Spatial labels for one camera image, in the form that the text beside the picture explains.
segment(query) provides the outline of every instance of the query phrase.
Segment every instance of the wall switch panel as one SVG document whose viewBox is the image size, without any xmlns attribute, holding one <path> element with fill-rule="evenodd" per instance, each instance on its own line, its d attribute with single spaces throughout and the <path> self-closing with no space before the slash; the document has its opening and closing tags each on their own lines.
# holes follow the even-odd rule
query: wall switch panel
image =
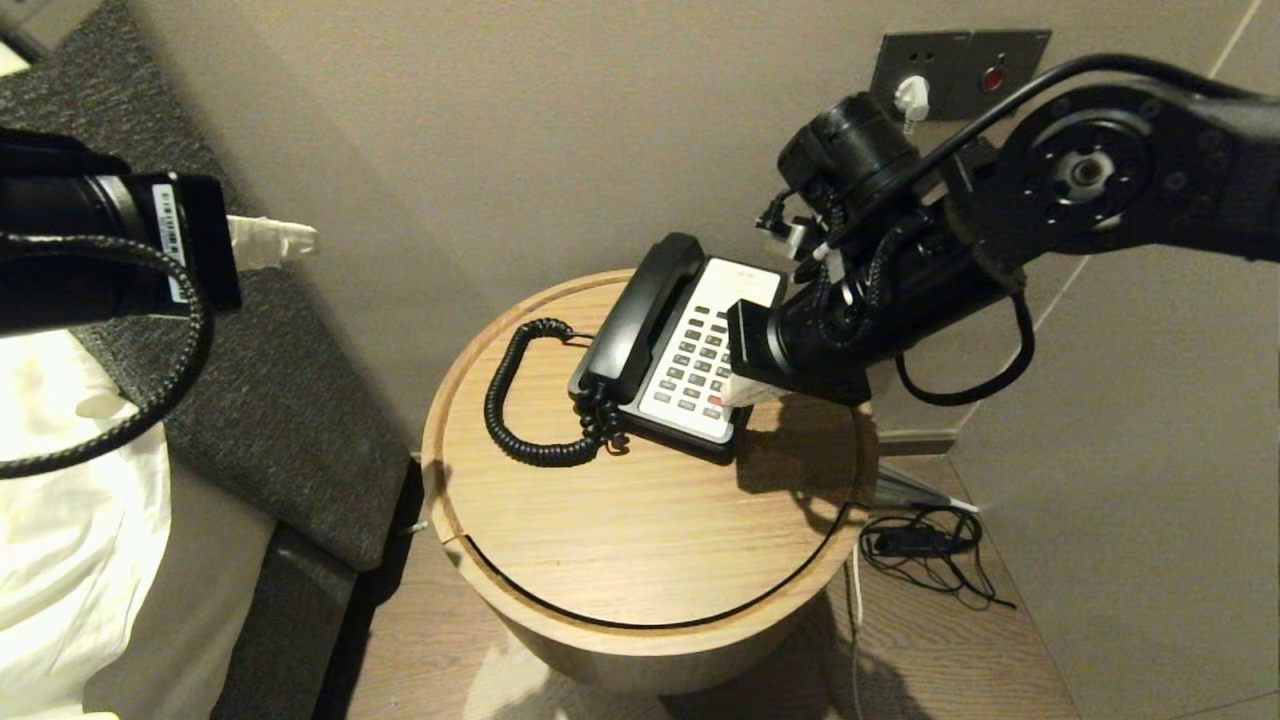
<svg viewBox="0 0 1280 720">
<path fill-rule="evenodd" d="M 890 33 L 881 42 L 872 95 L 890 117 L 897 86 L 911 76 L 929 83 L 929 120 L 966 120 L 1034 77 L 1048 29 Z"/>
</svg>

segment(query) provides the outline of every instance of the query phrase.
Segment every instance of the sticker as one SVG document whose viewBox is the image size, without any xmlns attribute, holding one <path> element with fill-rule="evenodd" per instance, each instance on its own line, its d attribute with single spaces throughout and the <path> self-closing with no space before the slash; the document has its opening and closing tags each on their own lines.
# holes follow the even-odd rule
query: sticker
<svg viewBox="0 0 1280 720">
<path fill-rule="evenodd" d="M 174 200 L 172 184 L 151 186 L 151 196 L 156 201 L 156 225 L 160 228 L 160 249 L 183 268 L 187 266 L 187 254 L 182 249 L 182 229 L 178 225 L 178 201 Z M 174 302 L 187 302 L 187 295 L 178 287 L 178 281 L 169 278 L 169 295 Z"/>
</svg>

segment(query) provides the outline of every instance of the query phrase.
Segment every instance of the telephone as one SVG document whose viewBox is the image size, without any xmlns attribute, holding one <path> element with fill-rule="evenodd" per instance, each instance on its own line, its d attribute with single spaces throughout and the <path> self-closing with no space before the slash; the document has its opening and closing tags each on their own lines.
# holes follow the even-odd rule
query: telephone
<svg viewBox="0 0 1280 720">
<path fill-rule="evenodd" d="M 623 430 L 712 459 L 727 459 L 749 407 L 724 407 L 730 377 L 727 311 L 739 300 L 765 307 L 782 297 L 785 275 L 707 258 L 698 240 L 671 233 L 645 255 L 568 379 L 582 439 L 534 445 L 502 423 L 502 402 L 527 343 L 581 337 L 541 318 L 521 325 L 485 396 L 489 436 L 511 457 L 544 466 L 580 465 L 604 445 L 625 446 Z"/>
</svg>

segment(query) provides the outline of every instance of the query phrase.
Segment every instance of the wooden table top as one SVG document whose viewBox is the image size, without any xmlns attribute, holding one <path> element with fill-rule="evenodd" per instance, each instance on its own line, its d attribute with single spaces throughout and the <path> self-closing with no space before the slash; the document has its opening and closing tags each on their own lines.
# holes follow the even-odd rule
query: wooden table top
<svg viewBox="0 0 1280 720">
<path fill-rule="evenodd" d="M 873 492 L 874 425 L 867 406 L 787 396 L 755 407 L 727 466 L 635 436 L 626 455 L 602 451 L 577 468 L 508 459 L 481 409 L 512 332 L 543 316 L 595 332 L 628 277 L 602 273 L 544 292 L 463 351 L 424 437 L 433 519 L 442 542 L 468 538 L 509 587 L 564 615 L 617 628 L 705 623 L 767 598 L 835 528 L 865 519 L 842 510 Z M 584 351 L 530 345 L 506 404 L 517 436 L 580 437 L 567 382 Z"/>
</svg>

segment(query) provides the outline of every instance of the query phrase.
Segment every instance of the round side table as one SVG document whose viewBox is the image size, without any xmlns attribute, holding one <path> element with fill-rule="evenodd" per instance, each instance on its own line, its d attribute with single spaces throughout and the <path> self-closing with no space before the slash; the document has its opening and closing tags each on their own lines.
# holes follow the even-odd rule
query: round side table
<svg viewBox="0 0 1280 720">
<path fill-rule="evenodd" d="M 874 495 L 869 405 L 804 396 L 758 405 L 732 464 L 632 436 L 577 468 L 508 459 L 483 420 L 512 332 L 553 316 L 595 332 L 631 272 L 512 307 L 458 356 L 431 405 L 422 477 L 458 571 L 548 665 L 652 694 L 712 687 L 773 650 L 852 552 Z M 567 395 L 584 345 L 530 345 L 506 405 L 532 442 L 580 437 Z"/>
</svg>

